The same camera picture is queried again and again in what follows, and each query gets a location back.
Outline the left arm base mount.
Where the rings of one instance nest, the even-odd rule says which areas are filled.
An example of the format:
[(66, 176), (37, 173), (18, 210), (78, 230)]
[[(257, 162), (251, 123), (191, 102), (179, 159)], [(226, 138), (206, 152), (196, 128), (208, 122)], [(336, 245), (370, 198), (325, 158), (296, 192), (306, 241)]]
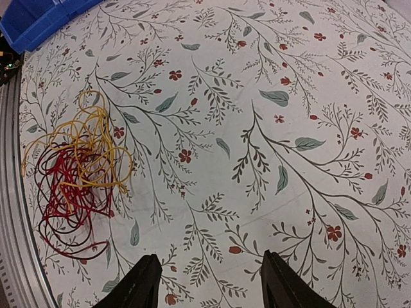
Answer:
[(16, 52), (1, 51), (1, 80), (0, 85), (7, 84), (17, 74), (22, 65), (21, 55)]

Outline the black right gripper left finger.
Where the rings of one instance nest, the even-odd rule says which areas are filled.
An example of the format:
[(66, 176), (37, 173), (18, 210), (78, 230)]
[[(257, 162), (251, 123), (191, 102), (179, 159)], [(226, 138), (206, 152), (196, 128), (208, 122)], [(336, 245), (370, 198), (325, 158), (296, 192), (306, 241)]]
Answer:
[(162, 266), (156, 254), (144, 255), (95, 308), (157, 308)]

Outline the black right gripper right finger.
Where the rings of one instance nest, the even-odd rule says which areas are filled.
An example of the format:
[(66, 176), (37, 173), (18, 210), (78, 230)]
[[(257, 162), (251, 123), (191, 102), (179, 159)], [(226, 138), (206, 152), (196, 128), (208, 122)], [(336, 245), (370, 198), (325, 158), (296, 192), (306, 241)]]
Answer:
[(261, 266), (265, 308), (335, 308), (317, 294), (276, 252), (266, 250)]

